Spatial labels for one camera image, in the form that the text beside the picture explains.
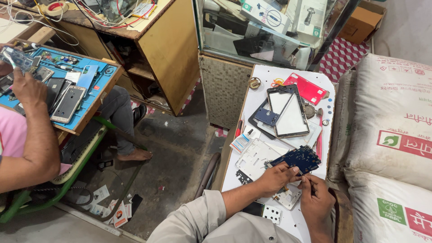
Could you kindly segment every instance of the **man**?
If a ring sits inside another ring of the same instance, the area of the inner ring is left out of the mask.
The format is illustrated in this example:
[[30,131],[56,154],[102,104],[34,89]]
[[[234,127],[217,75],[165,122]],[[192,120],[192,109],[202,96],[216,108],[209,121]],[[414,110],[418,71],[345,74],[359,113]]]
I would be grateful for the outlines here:
[[336,200],[324,180],[313,175],[300,178],[295,176],[298,172],[298,167],[289,168],[282,162],[267,169],[255,182],[222,193],[205,190],[202,197],[170,213],[147,243],[300,243],[270,219],[239,212],[251,202],[270,197],[287,183],[300,179],[299,189],[303,190],[300,207],[311,242],[333,242],[331,225],[327,222]]
[[[0,75],[7,75],[11,70],[11,65],[0,61]],[[91,121],[81,136],[72,137],[68,148],[73,148],[73,151],[63,156],[63,161],[69,165],[60,166],[58,140],[45,103],[47,86],[35,80],[31,73],[23,75],[19,68],[13,73],[12,91],[22,103],[26,117],[0,107],[0,193],[37,185],[65,172],[73,162],[70,158],[76,157],[83,148],[75,145],[85,144],[97,131],[93,129],[97,122]],[[125,89],[114,86],[98,111],[102,112],[102,117],[110,118],[119,129],[133,136],[132,109]],[[147,160],[152,156],[121,136],[117,136],[117,142],[119,160]]]

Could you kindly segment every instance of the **white table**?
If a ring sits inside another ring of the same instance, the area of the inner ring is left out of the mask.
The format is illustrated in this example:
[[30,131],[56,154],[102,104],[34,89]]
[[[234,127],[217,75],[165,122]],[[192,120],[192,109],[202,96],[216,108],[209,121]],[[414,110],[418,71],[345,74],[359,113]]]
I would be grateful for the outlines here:
[[[334,100],[335,100],[335,88],[331,81],[324,74],[307,72],[307,71],[299,71],[288,68],[280,68],[280,67],[269,67],[264,65],[255,65],[252,71],[251,77],[257,77],[261,79],[261,85],[258,89],[252,90],[248,89],[246,93],[245,102],[243,104],[242,115],[245,118],[245,124],[251,126],[248,122],[248,118],[255,112],[255,110],[259,107],[259,105],[264,101],[267,97],[266,90],[271,88],[271,83],[276,78],[282,78],[286,80],[291,73],[296,73],[303,78],[309,80],[310,82],[315,83],[319,87],[330,92],[330,96],[326,99],[321,100],[315,109],[318,110],[322,108],[324,111],[323,120],[329,119],[329,125],[323,126],[322,131],[322,158],[321,165],[317,170],[313,171],[313,175],[318,176],[322,179],[325,179],[327,174],[327,161],[329,155],[329,147],[330,147],[330,136],[333,122],[333,114],[334,114]],[[319,118],[315,115],[310,121],[319,124]],[[271,140],[266,137],[264,134],[261,134],[259,137],[264,142],[274,144],[279,147],[294,149],[288,144],[280,141],[279,139]],[[235,163],[239,159],[240,155],[236,151],[231,151],[231,155],[229,157],[228,168],[226,171],[226,175],[223,181],[222,191],[228,191],[230,189],[241,186],[240,181],[235,176],[235,173],[238,171],[238,168],[235,166]],[[279,223],[279,227],[289,232],[290,234],[297,237],[300,241],[304,243],[311,242],[309,237],[308,228],[306,226],[305,219],[300,211],[300,202],[298,202],[292,210],[287,210],[281,204],[277,203],[271,198],[261,198],[258,200],[261,203],[274,206],[282,210],[282,219]]]

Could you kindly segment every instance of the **sack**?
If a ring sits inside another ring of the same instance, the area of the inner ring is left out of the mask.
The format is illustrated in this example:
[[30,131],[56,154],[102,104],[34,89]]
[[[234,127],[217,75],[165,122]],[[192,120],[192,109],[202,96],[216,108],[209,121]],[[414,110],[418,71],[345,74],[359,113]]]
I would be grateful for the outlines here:
[[432,241],[432,192],[345,169],[353,205],[354,243]]
[[357,64],[346,166],[432,190],[432,67],[367,54]]
[[334,133],[330,150],[327,178],[334,183],[344,181],[341,167],[345,167],[351,144],[354,117],[354,88],[357,72],[348,70],[340,77],[334,112]]

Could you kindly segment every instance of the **hand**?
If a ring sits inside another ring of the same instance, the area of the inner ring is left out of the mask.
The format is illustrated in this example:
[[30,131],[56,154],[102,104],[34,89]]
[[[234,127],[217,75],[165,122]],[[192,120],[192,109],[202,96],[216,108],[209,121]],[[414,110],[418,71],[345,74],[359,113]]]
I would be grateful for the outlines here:
[[19,67],[13,70],[12,91],[18,100],[22,103],[25,112],[27,108],[45,105],[47,98],[47,86],[33,78],[32,74],[27,72],[25,76]]
[[324,234],[331,233],[330,225],[327,225],[326,220],[336,200],[328,192],[325,181],[313,175],[302,176],[298,189],[303,190],[300,208],[309,232],[313,230]]
[[284,185],[299,181],[301,178],[296,176],[299,172],[297,166],[290,168],[285,161],[267,169],[264,174],[256,180],[257,189],[261,192],[262,198],[269,198],[278,192]]
[[[12,45],[12,44],[0,44],[0,51],[5,46],[9,46],[9,47],[14,48],[14,45]],[[10,65],[4,61],[0,61],[0,77],[6,76],[6,75],[10,74],[11,72],[13,72],[12,65]]]

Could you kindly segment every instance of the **jeans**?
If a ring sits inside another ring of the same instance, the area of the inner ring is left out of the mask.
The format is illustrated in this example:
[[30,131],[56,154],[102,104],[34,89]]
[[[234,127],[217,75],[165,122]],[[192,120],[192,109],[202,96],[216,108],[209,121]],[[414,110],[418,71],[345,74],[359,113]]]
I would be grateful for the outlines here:
[[[105,97],[98,111],[101,117],[110,119],[111,123],[125,133],[133,136],[133,115],[130,106],[130,97],[126,89],[114,85],[111,92]],[[95,120],[90,120],[79,136],[72,135],[61,151],[62,163],[72,164],[79,156],[87,142],[96,134],[102,126]],[[133,152],[135,146],[116,134],[117,154],[128,155]]]

